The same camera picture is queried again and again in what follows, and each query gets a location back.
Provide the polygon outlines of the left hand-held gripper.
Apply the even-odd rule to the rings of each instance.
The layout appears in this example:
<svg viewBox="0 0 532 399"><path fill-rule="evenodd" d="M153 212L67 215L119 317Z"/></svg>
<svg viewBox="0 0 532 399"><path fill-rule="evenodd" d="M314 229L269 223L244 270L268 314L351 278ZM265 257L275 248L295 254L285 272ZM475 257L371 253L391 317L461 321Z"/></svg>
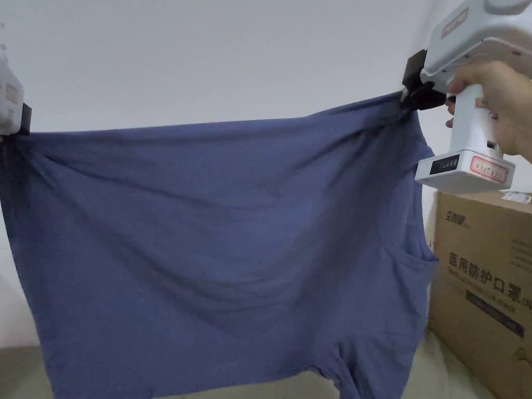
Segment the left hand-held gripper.
<svg viewBox="0 0 532 399"><path fill-rule="evenodd" d="M1 50L1 137L28 135L32 109L24 101L24 89Z"/></svg>

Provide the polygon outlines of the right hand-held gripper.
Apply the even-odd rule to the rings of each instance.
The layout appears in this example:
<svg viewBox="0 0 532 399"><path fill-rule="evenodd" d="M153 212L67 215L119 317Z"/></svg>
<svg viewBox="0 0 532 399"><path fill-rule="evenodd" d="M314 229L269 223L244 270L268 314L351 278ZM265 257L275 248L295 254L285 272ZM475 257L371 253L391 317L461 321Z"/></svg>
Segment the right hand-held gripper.
<svg viewBox="0 0 532 399"><path fill-rule="evenodd" d="M402 110L445 104L456 71L470 63L502 61L531 77L531 2L464 1L433 30L428 47L407 61ZM447 153L419 162L417 182L450 194L509 189L515 165L504 160L494 135L495 115L482 105L483 89L456 95Z"/></svg>

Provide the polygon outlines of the person's right hand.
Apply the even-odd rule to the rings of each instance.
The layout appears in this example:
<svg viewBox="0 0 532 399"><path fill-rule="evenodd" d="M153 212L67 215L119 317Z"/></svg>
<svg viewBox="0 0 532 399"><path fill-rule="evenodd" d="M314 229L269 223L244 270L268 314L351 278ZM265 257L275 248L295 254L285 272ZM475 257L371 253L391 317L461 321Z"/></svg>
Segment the person's right hand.
<svg viewBox="0 0 532 399"><path fill-rule="evenodd" d="M447 86L457 95L471 85L483 88L482 104L495 115L494 135L501 151L531 162L531 80L500 61L460 67Z"/></svg>

